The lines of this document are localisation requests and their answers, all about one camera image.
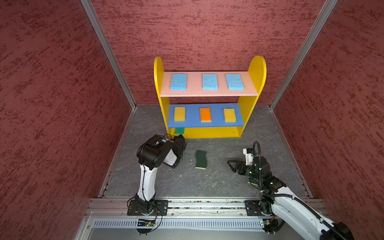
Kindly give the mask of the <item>yellow sponge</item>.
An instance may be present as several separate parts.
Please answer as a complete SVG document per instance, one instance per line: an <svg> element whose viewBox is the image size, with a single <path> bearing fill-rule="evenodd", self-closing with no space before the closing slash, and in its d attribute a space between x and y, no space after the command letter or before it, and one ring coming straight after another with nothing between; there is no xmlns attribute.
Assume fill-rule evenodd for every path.
<svg viewBox="0 0 384 240"><path fill-rule="evenodd" d="M225 123L235 123L237 121L235 109L223 109Z"/></svg>
<svg viewBox="0 0 384 240"><path fill-rule="evenodd" d="M174 108L174 121L184 122L186 120L186 107L175 107Z"/></svg>

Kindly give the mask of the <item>yellow sponge front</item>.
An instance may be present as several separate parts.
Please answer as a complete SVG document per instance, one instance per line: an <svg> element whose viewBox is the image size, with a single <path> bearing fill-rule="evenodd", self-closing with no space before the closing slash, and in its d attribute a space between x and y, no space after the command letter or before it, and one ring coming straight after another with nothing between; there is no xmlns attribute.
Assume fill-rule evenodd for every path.
<svg viewBox="0 0 384 240"><path fill-rule="evenodd" d="M174 121L184 122L186 120L186 107L175 107L174 108Z"/></svg>

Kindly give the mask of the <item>blue sponge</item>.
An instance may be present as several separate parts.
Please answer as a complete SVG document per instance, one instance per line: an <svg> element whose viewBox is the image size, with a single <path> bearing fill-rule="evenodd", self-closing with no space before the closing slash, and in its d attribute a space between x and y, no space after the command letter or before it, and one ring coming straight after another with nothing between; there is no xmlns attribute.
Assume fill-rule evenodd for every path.
<svg viewBox="0 0 384 240"><path fill-rule="evenodd" d="M187 74L172 74L172 91L185 91L187 89Z"/></svg>
<svg viewBox="0 0 384 240"><path fill-rule="evenodd" d="M218 79L216 74L203 74L203 89L218 90Z"/></svg>
<svg viewBox="0 0 384 240"><path fill-rule="evenodd" d="M244 84L239 74L226 74L226 80L229 90L244 90Z"/></svg>

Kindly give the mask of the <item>orange sponge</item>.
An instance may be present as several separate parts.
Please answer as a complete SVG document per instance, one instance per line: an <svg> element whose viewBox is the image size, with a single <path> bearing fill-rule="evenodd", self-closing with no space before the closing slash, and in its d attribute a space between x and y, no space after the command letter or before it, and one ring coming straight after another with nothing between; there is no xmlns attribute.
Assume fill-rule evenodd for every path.
<svg viewBox="0 0 384 240"><path fill-rule="evenodd" d="M200 119L201 123L211 123L212 122L212 115L211 115L211 108L200 108Z"/></svg>

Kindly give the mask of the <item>dark green wavy sponge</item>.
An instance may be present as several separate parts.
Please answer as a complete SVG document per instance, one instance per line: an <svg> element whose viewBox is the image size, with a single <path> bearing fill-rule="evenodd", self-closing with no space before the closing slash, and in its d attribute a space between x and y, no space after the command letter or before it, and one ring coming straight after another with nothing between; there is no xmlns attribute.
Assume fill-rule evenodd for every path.
<svg viewBox="0 0 384 240"><path fill-rule="evenodd" d="M202 150L197 150L196 151L196 169L203 169L205 170L208 166L208 161L207 161L207 152L202 151Z"/></svg>

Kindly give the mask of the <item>aluminium rail frame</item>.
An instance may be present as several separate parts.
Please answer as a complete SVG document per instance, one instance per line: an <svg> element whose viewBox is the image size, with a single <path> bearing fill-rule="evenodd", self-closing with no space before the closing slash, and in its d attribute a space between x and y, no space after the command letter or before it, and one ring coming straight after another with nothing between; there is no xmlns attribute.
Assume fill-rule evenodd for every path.
<svg viewBox="0 0 384 240"><path fill-rule="evenodd" d="M128 216L130 199L92 199L86 211L77 240L90 239L96 229L143 230L198 230L254 232L273 236L264 230L264 224L277 217L247 216L245 201L239 198L162 198L169 201L166 216ZM304 200L310 207L327 216L322 200Z"/></svg>

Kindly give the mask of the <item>yellow sponge back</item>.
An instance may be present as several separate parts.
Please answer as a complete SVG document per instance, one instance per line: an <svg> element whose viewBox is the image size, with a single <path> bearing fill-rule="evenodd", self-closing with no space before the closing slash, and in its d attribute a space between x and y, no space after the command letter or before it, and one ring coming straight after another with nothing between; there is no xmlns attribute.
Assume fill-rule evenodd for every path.
<svg viewBox="0 0 384 240"><path fill-rule="evenodd" d="M237 121L235 109L223 109L225 123L235 123Z"/></svg>

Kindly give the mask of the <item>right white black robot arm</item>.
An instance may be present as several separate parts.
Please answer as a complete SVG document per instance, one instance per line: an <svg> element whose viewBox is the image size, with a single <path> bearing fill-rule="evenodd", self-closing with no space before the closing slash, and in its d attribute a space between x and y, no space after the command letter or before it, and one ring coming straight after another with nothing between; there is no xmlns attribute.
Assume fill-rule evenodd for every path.
<svg viewBox="0 0 384 240"><path fill-rule="evenodd" d="M353 240L352 231L342 222L335 223L297 197L287 185L275 177L264 157L253 157L249 163L227 161L231 170L246 176L252 187L261 192L256 203L246 201L251 214L277 217L281 220L264 224L268 234L275 234L287 223L305 240Z"/></svg>

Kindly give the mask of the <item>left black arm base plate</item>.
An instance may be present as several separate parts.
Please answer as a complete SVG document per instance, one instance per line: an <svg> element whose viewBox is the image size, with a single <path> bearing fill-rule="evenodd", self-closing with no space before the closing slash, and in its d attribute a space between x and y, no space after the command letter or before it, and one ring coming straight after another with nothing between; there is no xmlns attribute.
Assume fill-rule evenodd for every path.
<svg viewBox="0 0 384 240"><path fill-rule="evenodd" d="M153 200L149 203L139 200L130 201L128 205L128 216L166 216L168 211L169 201Z"/></svg>

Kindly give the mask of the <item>yellow shelf with coloured boards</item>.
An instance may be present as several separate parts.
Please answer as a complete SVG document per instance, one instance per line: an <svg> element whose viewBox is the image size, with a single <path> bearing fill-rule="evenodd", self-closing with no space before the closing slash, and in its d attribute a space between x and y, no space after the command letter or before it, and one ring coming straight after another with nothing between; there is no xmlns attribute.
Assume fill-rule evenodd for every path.
<svg viewBox="0 0 384 240"><path fill-rule="evenodd" d="M254 107L259 100L267 78L267 64L262 56L252 59L246 72L211 72L218 79L218 90L203 89L203 74L205 72L184 72L187 74L187 89L185 91L172 91L171 80L174 72L166 72L161 57L154 61L154 81L159 104L167 133L172 137L175 128L185 128L183 136L186 139L203 138L239 138L242 136L246 125L252 115ZM239 74L244 84L244 90L229 90L226 74ZM209 104L183 104L186 107L186 120L174 121L174 108L171 98L222 98L237 97L237 103ZM212 122L201 123L200 108L211 108ZM225 123L223 109L235 109L237 121Z"/></svg>

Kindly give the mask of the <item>bright green sponge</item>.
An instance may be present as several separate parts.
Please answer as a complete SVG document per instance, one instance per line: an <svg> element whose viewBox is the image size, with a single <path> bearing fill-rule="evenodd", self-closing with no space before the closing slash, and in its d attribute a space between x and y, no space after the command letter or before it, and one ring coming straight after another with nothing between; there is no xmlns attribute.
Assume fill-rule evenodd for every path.
<svg viewBox="0 0 384 240"><path fill-rule="evenodd" d="M182 135L185 133L185 128L175 128L175 135Z"/></svg>

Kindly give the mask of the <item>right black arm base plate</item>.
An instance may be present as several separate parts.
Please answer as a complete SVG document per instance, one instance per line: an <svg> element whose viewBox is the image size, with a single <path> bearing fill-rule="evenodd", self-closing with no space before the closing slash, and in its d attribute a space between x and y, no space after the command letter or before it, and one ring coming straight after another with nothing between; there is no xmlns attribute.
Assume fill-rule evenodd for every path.
<svg viewBox="0 0 384 240"><path fill-rule="evenodd" d="M247 216L255 217L255 216L270 216L271 206L267 203L266 200L254 201L254 200L246 200L245 201L245 210L247 212Z"/></svg>

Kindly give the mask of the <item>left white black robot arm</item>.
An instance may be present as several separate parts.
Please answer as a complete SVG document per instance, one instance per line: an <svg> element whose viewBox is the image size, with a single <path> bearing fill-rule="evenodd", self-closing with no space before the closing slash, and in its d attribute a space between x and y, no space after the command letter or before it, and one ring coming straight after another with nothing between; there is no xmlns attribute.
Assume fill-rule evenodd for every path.
<svg viewBox="0 0 384 240"><path fill-rule="evenodd" d="M167 139L154 135L142 144L137 157L141 169L140 186L135 195L135 202L145 213L150 214L155 207L155 182L158 168L165 164L176 168L182 157L187 143L183 135Z"/></svg>

